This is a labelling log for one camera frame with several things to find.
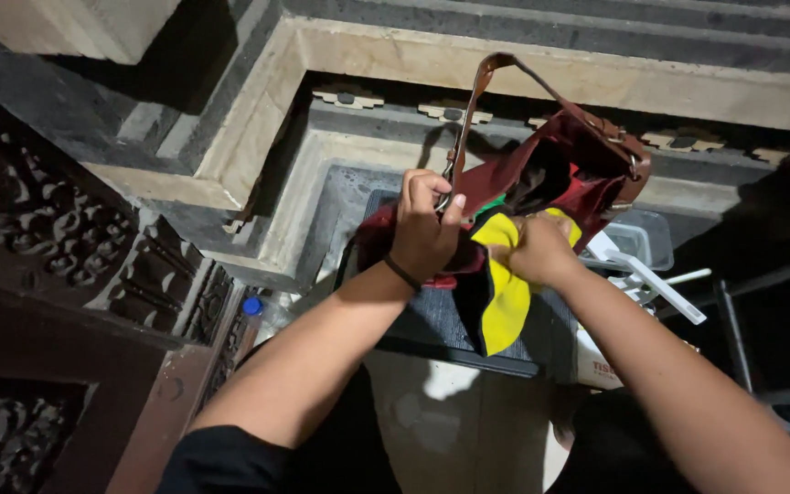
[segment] forearm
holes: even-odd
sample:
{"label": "forearm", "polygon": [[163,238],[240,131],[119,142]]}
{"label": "forearm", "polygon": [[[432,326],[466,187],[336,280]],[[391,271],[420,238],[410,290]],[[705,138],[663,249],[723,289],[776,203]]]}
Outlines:
{"label": "forearm", "polygon": [[600,276],[558,291],[698,490],[790,492],[790,437],[730,378]]}
{"label": "forearm", "polygon": [[385,264],[372,266],[272,338],[228,380],[192,429],[233,424],[273,444],[297,446],[412,295]]}

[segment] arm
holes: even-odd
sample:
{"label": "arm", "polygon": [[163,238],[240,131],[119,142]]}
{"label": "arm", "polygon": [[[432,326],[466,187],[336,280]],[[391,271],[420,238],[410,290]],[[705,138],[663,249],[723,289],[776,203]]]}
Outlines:
{"label": "arm", "polygon": [[[453,256],[465,197],[438,220],[434,202],[450,190],[433,172],[405,174],[392,260],[414,279]],[[272,338],[203,409],[191,429],[236,425],[280,446],[303,442],[332,409],[349,378],[413,296],[385,263],[373,265]]]}
{"label": "arm", "polygon": [[494,255],[521,278],[550,286],[565,299],[697,490],[790,492],[790,436],[760,404],[587,270],[561,235],[567,234],[567,223],[540,215],[520,227],[520,247],[496,249]]}

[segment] plastic bottle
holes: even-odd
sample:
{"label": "plastic bottle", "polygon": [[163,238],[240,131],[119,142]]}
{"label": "plastic bottle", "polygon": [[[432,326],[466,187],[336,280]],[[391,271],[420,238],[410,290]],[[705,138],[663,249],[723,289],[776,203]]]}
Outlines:
{"label": "plastic bottle", "polygon": [[242,303],[242,311],[257,324],[258,340],[262,342],[277,334],[282,328],[294,320],[288,309],[267,297],[249,297]]}

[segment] yellow fabric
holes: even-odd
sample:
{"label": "yellow fabric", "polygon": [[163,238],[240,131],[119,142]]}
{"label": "yellow fabric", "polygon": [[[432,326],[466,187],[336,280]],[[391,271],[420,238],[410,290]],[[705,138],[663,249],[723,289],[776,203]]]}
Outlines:
{"label": "yellow fabric", "polygon": [[[483,245],[499,243],[515,248],[520,233],[507,216],[499,213],[488,219],[471,239]],[[526,281],[512,275],[505,266],[491,258],[489,269],[491,300],[480,322],[487,356],[505,350],[520,336],[530,300],[529,284]]]}
{"label": "yellow fabric", "polygon": [[571,231],[569,232],[569,245],[574,247],[577,241],[581,239],[581,229],[577,227],[575,220],[571,219],[560,209],[547,208],[544,210],[544,212],[551,216],[559,216],[561,218],[565,218],[569,220],[569,222],[571,223]]}

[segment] red bag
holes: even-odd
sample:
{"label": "red bag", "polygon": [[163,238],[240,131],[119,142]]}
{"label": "red bag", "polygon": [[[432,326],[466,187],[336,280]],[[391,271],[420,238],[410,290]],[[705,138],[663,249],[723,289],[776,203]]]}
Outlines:
{"label": "red bag", "polygon": [[[463,173],[465,142],[477,99],[492,80],[492,73],[509,66],[531,76],[563,109],[510,155]],[[525,216],[547,208],[562,210],[581,230],[575,244],[575,252],[580,253],[610,219],[632,207],[650,173],[651,157],[639,140],[563,99],[512,54],[495,53],[477,68],[462,131],[448,152],[444,175],[453,185],[453,195],[465,194],[466,218],[502,194],[512,215]],[[383,205],[358,227],[355,241],[360,271],[377,264],[391,249],[396,212],[394,205]],[[453,275],[477,272],[485,256],[486,249],[463,230],[454,258],[426,286],[453,288]]]}

